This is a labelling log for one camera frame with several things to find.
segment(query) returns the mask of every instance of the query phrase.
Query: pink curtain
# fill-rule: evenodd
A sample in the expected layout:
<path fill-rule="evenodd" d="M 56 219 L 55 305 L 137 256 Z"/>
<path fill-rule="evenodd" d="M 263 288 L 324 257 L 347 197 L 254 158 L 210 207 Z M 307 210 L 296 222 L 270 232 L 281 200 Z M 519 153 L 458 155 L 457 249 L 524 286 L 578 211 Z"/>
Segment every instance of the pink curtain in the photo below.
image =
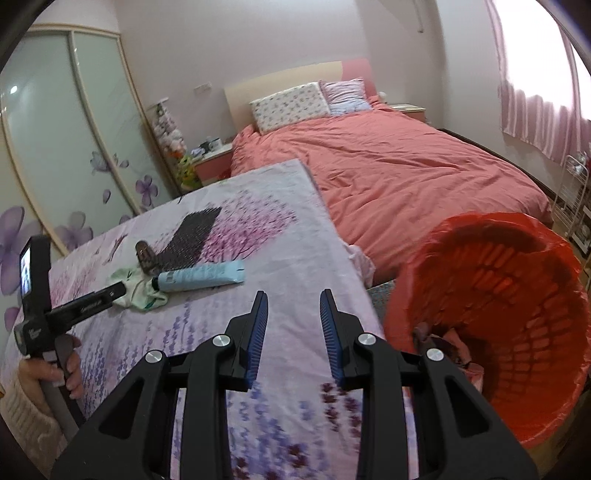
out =
<path fill-rule="evenodd" d="M 546 157 L 558 163 L 562 163 L 566 155 L 587 150 L 589 140 L 585 144 L 584 139 L 591 139 L 591 122 L 581 117 L 577 67 L 566 35 L 561 32 L 571 69 L 573 104 L 560 106 L 545 101 L 539 95 L 527 96 L 511 83 L 501 19 L 494 0 L 486 0 L 486 4 L 492 20 L 501 73 L 501 130 L 535 146 Z"/>
<path fill-rule="evenodd" d="M 589 76 L 589 72 L 585 65 L 583 64 L 580 57 L 578 57 L 579 61 L 574 59 L 576 52 L 574 51 L 573 47 L 568 49 L 569 61 L 572 62 L 574 66 L 573 70 L 573 78 L 578 79 L 574 88 L 576 88 L 577 93 L 577 121 L 579 124 L 577 125 L 578 132 L 580 136 L 577 139 L 577 145 L 579 146 L 580 151 L 585 151 L 591 155 L 591 98 L 589 96 L 589 86 L 591 86 L 591 77 Z M 582 95 L 581 90 L 583 90 L 584 83 L 587 82 L 587 95 Z M 587 106 L 587 111 L 583 111 L 583 105 Z"/>

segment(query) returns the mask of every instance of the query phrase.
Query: gray rug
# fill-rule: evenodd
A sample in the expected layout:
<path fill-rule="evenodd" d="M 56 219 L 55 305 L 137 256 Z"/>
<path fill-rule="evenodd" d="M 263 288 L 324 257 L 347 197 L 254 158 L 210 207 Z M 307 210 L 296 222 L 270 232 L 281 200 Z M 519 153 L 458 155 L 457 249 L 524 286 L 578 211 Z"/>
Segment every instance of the gray rug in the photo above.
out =
<path fill-rule="evenodd" d="M 369 296 L 372 303 L 374 304 L 375 313 L 378 315 L 380 323 L 384 322 L 384 316 L 386 315 L 386 306 L 390 299 L 392 289 L 396 285 L 396 280 L 391 280 L 381 285 L 371 287 L 368 290 Z"/>

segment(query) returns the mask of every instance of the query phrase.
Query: lavender print bedsheet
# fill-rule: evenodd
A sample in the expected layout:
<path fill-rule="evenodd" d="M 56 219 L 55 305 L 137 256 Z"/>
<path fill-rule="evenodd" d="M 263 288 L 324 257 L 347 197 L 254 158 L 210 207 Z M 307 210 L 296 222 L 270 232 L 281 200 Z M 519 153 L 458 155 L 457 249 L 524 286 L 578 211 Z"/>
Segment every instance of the lavender print bedsheet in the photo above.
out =
<path fill-rule="evenodd" d="M 223 332 L 231 317 L 250 311 L 256 292 L 264 290 L 269 319 L 257 381 L 250 392 L 227 397 L 235 478 L 352 480 L 361 395 L 339 390 L 330 376 L 320 292 L 331 288 L 339 309 L 357 315 L 367 332 L 381 336 L 382 330 L 323 200 L 298 160 L 198 190 L 84 244 L 51 269 L 53 304 L 104 287 L 117 268 L 137 264 L 137 241 L 161 251 L 186 215 L 210 207 L 222 210 L 196 260 L 242 258 L 246 281 L 178 293 L 165 307 L 145 313 L 113 307 L 76 326 L 74 333 L 82 340 L 85 415 L 147 351 L 176 355 L 194 349 Z M 19 358 L 11 338 L 0 372 L 3 385 L 10 382 Z M 173 478 L 178 478 L 180 425 L 179 417 Z"/>

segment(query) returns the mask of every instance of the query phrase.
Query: green cloth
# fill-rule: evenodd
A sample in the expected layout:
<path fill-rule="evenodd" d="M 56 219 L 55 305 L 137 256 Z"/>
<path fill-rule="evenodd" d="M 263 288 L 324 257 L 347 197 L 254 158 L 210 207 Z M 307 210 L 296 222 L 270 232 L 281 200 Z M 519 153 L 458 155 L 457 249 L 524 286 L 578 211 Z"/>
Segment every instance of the green cloth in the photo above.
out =
<path fill-rule="evenodd" d="M 141 312 L 154 310 L 166 305 L 168 295 L 154 290 L 152 278 L 145 275 L 140 268 L 120 268 L 109 277 L 109 285 L 122 281 L 127 293 L 113 303 L 123 308 L 134 307 Z"/>

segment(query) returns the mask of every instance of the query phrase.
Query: pink nightstand drawer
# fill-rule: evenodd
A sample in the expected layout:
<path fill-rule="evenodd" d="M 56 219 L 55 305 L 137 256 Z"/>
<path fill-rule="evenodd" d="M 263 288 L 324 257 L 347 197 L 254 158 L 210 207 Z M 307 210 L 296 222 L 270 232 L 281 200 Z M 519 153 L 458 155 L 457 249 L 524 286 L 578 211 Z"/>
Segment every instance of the pink nightstand drawer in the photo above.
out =
<path fill-rule="evenodd" d="M 219 180 L 230 177 L 232 165 L 232 152 L 224 153 L 219 157 L 211 158 L 194 166 L 195 173 L 203 183 L 209 185 Z"/>

